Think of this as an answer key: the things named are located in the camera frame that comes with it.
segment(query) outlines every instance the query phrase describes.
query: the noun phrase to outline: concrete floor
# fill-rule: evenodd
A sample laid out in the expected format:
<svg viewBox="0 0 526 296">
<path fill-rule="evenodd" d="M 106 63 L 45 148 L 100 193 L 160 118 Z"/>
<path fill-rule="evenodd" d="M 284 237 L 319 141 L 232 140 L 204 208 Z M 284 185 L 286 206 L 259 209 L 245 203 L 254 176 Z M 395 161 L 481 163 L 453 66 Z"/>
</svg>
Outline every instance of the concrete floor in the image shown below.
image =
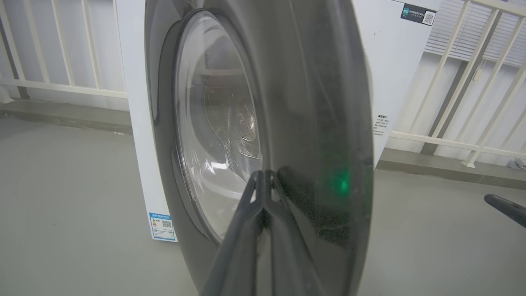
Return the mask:
<svg viewBox="0 0 526 296">
<path fill-rule="evenodd" d="M 197 295 L 154 241 L 133 138 L 0 120 L 0 295 Z"/>
<path fill-rule="evenodd" d="M 0 295 L 197 295 L 150 238 L 133 139 L 0 120 Z M 526 230 L 482 199 L 526 191 L 375 173 L 360 296 L 523 295 Z"/>
</svg>

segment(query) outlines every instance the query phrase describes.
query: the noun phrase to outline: metal bar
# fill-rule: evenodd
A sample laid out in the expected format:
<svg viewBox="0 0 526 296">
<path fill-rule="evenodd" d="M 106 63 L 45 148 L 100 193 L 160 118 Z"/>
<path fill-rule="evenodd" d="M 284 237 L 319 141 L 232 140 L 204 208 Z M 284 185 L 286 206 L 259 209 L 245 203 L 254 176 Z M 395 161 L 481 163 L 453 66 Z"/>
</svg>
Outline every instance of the metal bar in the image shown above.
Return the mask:
<svg viewBox="0 0 526 296">
<path fill-rule="evenodd" d="M 123 63 L 123 55 L 120 50 L 120 31 L 119 31 L 119 20 L 117 17 L 117 0 L 113 0 L 113 16 L 115 18 L 115 28 L 117 29 L 117 46 L 119 50 L 119 56 L 120 56 L 120 73 L 123 77 L 123 87 L 124 90 L 126 90 L 126 78 L 124 76 L 124 63 Z"/>
<path fill-rule="evenodd" d="M 44 83 L 44 82 L 16 80 L 16 79 L 1 79 L 0 85 L 2 84 L 43 88 L 45 90 L 63 91 L 63 92 L 71 92 L 71 93 L 79 93 L 79 94 L 128 98 L 128 94 L 125 92 L 99 90 L 99 89 L 91 88 L 91 87 L 70 86 L 70 85 L 64 85 L 64 84 Z"/>
<path fill-rule="evenodd" d="M 9 26 L 9 20 L 7 19 L 7 13 L 5 12 L 4 1 L 0 0 L 0 19 L 4 25 L 4 32 L 7 38 L 7 45 L 13 56 L 13 62 L 15 64 L 16 73 L 18 74 L 18 79 L 26 80 L 24 76 L 24 70 L 22 70 L 22 64 L 20 63 L 20 58 L 18 58 L 18 51 L 16 50 L 15 40 L 13 39 L 13 33 L 11 32 L 11 26 Z"/>
<path fill-rule="evenodd" d="M 484 129 L 484 132 L 482 132 L 482 135 L 480 136 L 479 140 L 477 141 L 478 149 L 475 149 L 471 151 L 471 153 L 468 155 L 468 158 L 466 161 L 463 161 L 462 164 L 473 167 L 473 163 L 479 157 L 480 153 L 483 152 L 482 148 L 486 145 L 488 140 L 491 137 L 491 134 L 497 127 L 497 124 L 500 122 L 502 117 L 504 116 L 506 110 L 510 106 L 512 102 L 512 98 L 517 95 L 517 92 L 519 91 L 519 88 L 521 87 L 522 83 L 524 82 L 524 79 L 526 78 L 526 62 L 522 64 L 521 68 L 515 75 L 515 78 L 513 79 L 513 82 L 511 83 L 510 87 L 506 91 L 506 94 L 502 98 L 502 101 L 500 102 L 499 106 L 495 110 L 495 113 L 491 117 L 488 125 L 486 125 L 486 128 Z"/>
<path fill-rule="evenodd" d="M 93 42 L 92 25 L 89 20 L 89 8 L 87 0 L 80 0 L 82 4 L 82 14 L 84 16 L 84 27 L 86 28 L 86 36 L 88 39 L 89 57 L 92 62 L 93 76 L 95 78 L 95 88 L 100 89 L 100 74 L 97 64 L 97 56 L 95 54 L 95 45 Z"/>
<path fill-rule="evenodd" d="M 466 10 L 468 9 L 469 3 L 470 3 L 470 0 L 467 0 L 466 2 L 464 2 L 464 6 L 462 7 L 462 10 L 460 11 L 460 15 L 459 15 L 457 24 L 455 25 L 455 28 L 453 29 L 451 37 L 449 38 L 448 45 L 444 49 L 444 54 L 442 54 L 442 58 L 440 59 L 440 62 L 438 63 L 438 67 L 434 73 L 433 79 L 431 80 L 431 84 L 429 85 L 426 95 L 424 96 L 422 103 L 420 103 L 420 107 L 418 108 L 418 111 L 416 115 L 414 116 L 413 122 L 411 123 L 411 127 L 409 128 L 409 133 L 411 134 L 414 132 L 414 126 L 416 125 L 416 122 L 418 121 L 418 118 L 420 117 L 420 114 L 422 113 L 422 110 L 425 104 L 427 103 L 429 96 L 431 95 L 431 93 L 433 93 L 434 88 L 437 86 L 438 77 L 440 76 L 440 73 L 442 72 L 442 69 L 444 68 L 444 65 L 446 64 L 446 60 L 449 56 L 449 52 L 451 51 L 451 48 L 453 47 L 453 43 L 455 42 L 455 39 L 457 38 L 457 34 L 460 30 L 460 27 L 462 26 L 462 21 L 464 20 L 464 16 L 466 15 Z"/>
<path fill-rule="evenodd" d="M 431 130 L 429 131 L 428 136 L 433 136 L 433 133 L 435 130 L 437 130 L 438 123 L 440 122 L 440 119 L 444 115 L 444 112 L 446 111 L 446 107 L 448 106 L 449 102 L 451 101 L 451 98 L 453 97 L 453 93 L 455 92 L 455 89 L 458 87 L 460 83 L 460 79 L 464 72 L 466 71 L 466 66 L 468 65 L 468 62 L 461 61 L 460 66 L 457 70 L 457 74 L 455 75 L 455 78 L 453 79 L 453 82 L 451 83 L 451 86 L 449 87 L 448 93 L 446 94 L 446 97 L 444 98 L 444 102 L 442 102 L 442 106 L 440 107 L 440 110 L 438 112 L 437 117 L 434 119 L 433 126 L 431 127 Z M 434 155 L 435 151 L 437 150 L 438 145 L 431 144 L 431 143 L 424 143 L 422 146 L 422 149 L 420 150 L 420 153 L 425 155 Z"/>
<path fill-rule="evenodd" d="M 11 67 L 11 72 L 13 73 L 13 78 L 18 79 L 18 72 L 16 71 L 15 67 L 15 61 L 13 60 L 13 55 L 11 54 L 11 50 L 9 49 L 9 46 L 7 46 L 7 36 L 5 35 L 4 31 L 4 25 L 2 24 L 2 21 L 0 20 L 0 35 L 2 36 L 2 41 L 4 42 L 4 48 L 5 53 L 7 55 L 7 59 L 9 60 L 9 66 Z M 29 95 L 27 94 L 27 89 L 22 86 L 17 86 L 18 89 L 18 95 L 20 98 L 24 98 L 29 100 Z"/>
<path fill-rule="evenodd" d="M 486 24 L 486 27 L 484 28 L 484 32 L 482 33 L 482 36 L 480 37 L 480 40 L 477 44 L 477 47 L 475 48 L 473 55 L 471 56 L 471 59 L 469 60 L 468 66 L 466 67 L 466 70 L 464 71 L 464 74 L 462 75 L 462 78 L 460 79 L 459 85 L 455 89 L 455 92 L 453 93 L 453 97 L 451 98 L 448 106 L 446 107 L 446 110 L 440 119 L 440 122 L 438 123 L 437 128 L 435 129 L 433 133 L 433 137 L 437 137 L 438 133 L 442 129 L 444 122 L 446 121 L 447 117 L 449 116 L 449 112 L 451 112 L 451 109 L 453 108 L 453 105 L 455 104 L 457 98 L 459 97 L 460 91 L 462 90 L 462 87 L 464 83 L 466 82 L 466 79 L 468 78 L 468 75 L 471 73 L 471 69 L 473 68 L 475 61 L 477 60 L 477 57 L 480 53 L 480 50 L 482 49 L 482 45 L 486 41 L 486 38 L 488 37 L 490 30 L 493 26 L 493 23 L 497 19 L 497 14 L 499 13 L 498 9 L 494 9 L 490 17 L 488 18 L 488 22 Z"/>
<path fill-rule="evenodd" d="M 519 158 L 519 159 L 524 159 L 526 157 L 526 153 L 513 152 L 513 151 L 490 148 L 490 147 L 479 147 L 473 144 L 459 143 L 459 142 L 455 142 L 451 140 L 439 139 L 439 138 L 429 137 L 429 136 L 413 135 L 413 134 L 396 132 L 396 131 L 391 132 L 389 136 L 398 138 L 398 139 L 433 143 L 433 144 L 444 145 L 448 147 L 455 147 L 455 148 L 466 149 L 466 150 L 480 149 L 480 151 L 484 153 L 508 156 L 508 157 Z"/>
<path fill-rule="evenodd" d="M 36 30 L 33 8 L 31 8 L 31 2 L 29 2 L 29 0 L 24 0 L 24 10 L 26 11 L 27 22 L 29 24 L 29 32 L 31 33 L 31 39 L 33 40 L 33 47 L 35 48 L 36 58 L 38 60 L 38 65 L 40 66 L 40 72 L 42 73 L 42 79 L 45 83 L 49 83 L 49 74 L 47 72 L 46 62 L 44 61 L 44 54 L 42 53 L 40 39 L 38 38 L 38 32 Z"/>
<path fill-rule="evenodd" d="M 502 145 L 500 146 L 500 149 L 505 149 L 506 146 L 508 146 L 508 144 L 510 143 L 511 139 L 517 133 L 517 130 L 519 130 L 519 127 L 524 123 L 525 119 L 526 119 L 526 108 L 524 108 L 524 111 L 522 111 L 521 116 L 517 119 L 517 122 L 515 122 L 515 125 L 511 129 L 510 133 L 508 134 L 508 136 L 506 137 L 504 142 L 502 142 Z"/>
<path fill-rule="evenodd" d="M 496 8 L 502 11 L 505 11 L 507 13 L 518 15 L 518 16 L 526 16 L 526 7 L 517 5 L 514 3 L 507 3 L 500 0 L 472 0 L 475 3 L 481 4 L 483 6 L 489 7 L 489 8 Z"/>
<path fill-rule="evenodd" d="M 488 78 L 488 81 L 484 85 L 484 88 L 482 89 L 482 92 L 480 93 L 477 101 L 475 102 L 475 105 L 471 109 L 471 112 L 469 113 L 468 117 L 466 118 L 466 121 L 464 121 L 464 124 L 462 128 L 460 129 L 459 134 L 457 135 L 456 141 L 460 141 L 462 139 L 462 136 L 466 132 L 466 128 L 469 126 L 469 123 L 471 122 L 471 119 L 475 114 L 477 114 L 480 111 L 480 106 L 482 102 L 485 99 L 486 93 L 489 89 L 489 87 L 493 84 L 493 81 L 495 80 L 495 77 L 497 76 L 502 64 L 504 63 L 504 60 L 506 59 L 506 56 L 510 52 L 511 47 L 513 46 L 513 42 L 519 35 L 519 32 L 521 30 L 522 24 L 524 24 L 525 18 L 522 17 L 519 20 L 517 20 L 517 24 L 515 25 L 515 28 L 513 29 L 510 39 L 508 40 L 508 43 L 506 44 L 506 47 L 502 51 L 502 54 L 500 55 L 499 59 L 497 60 L 497 63 L 495 64 L 495 67 L 493 68 L 493 71 L 490 74 L 490 77 Z"/>
<path fill-rule="evenodd" d="M 66 45 L 64 44 L 64 35 L 62 34 L 62 30 L 60 28 L 60 21 L 58 19 L 57 0 L 51 0 L 51 5 L 53 6 L 53 16 L 55 17 L 55 25 L 57 27 L 58 33 L 58 42 L 60 43 L 60 49 L 62 50 L 62 58 L 64 59 L 64 65 L 66 67 L 67 80 L 71 86 L 74 86 L 75 80 L 73 79 L 73 72 L 69 63 L 69 56 L 66 51 Z"/>
</svg>

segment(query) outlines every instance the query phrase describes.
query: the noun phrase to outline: door glass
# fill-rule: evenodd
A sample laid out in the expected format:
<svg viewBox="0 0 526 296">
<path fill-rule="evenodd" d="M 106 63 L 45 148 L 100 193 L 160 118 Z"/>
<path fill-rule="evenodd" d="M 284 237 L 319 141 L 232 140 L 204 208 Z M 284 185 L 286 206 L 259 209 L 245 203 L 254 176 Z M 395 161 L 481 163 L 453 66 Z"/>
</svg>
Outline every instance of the door glass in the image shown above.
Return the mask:
<svg viewBox="0 0 526 296">
<path fill-rule="evenodd" d="M 254 105 L 232 40 L 209 12 L 181 37 L 175 76 L 179 156 L 190 196 L 222 239 L 251 172 L 261 169 Z"/>
</svg>

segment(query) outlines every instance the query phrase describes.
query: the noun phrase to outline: window blinds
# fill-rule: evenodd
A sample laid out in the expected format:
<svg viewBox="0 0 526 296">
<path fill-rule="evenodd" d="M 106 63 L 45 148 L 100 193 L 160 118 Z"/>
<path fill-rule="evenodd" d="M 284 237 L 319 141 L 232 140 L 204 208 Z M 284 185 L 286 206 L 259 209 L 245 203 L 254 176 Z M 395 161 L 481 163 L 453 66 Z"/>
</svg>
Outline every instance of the window blinds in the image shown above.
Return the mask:
<svg viewBox="0 0 526 296">
<path fill-rule="evenodd" d="M 508 0 L 508 2 L 526 6 L 526 0 Z M 426 44 L 425 50 L 427 52 L 443 54 L 463 5 L 463 0 L 442 0 Z M 450 57 L 464 61 L 471 58 L 490 14 L 491 8 L 476 3 L 469 4 L 459 33 L 449 53 Z M 517 16 L 502 14 L 484 52 L 485 59 L 498 60 L 518 20 Z M 519 67 L 524 60 L 526 60 L 526 23 L 522 26 L 504 63 Z"/>
</svg>

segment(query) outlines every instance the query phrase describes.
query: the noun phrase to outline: washing machine door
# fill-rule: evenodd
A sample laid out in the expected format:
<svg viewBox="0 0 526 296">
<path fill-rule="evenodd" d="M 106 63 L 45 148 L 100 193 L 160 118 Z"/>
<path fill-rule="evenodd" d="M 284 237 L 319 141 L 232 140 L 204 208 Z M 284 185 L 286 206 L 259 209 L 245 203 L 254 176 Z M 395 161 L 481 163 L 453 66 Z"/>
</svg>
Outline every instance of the washing machine door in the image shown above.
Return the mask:
<svg viewBox="0 0 526 296">
<path fill-rule="evenodd" d="M 161 179 L 198 290 L 251 173 L 272 170 L 324 293 L 355 294 L 373 157 L 351 2 L 148 0 L 145 22 Z M 258 292 L 273 280 L 258 273 Z"/>
</svg>

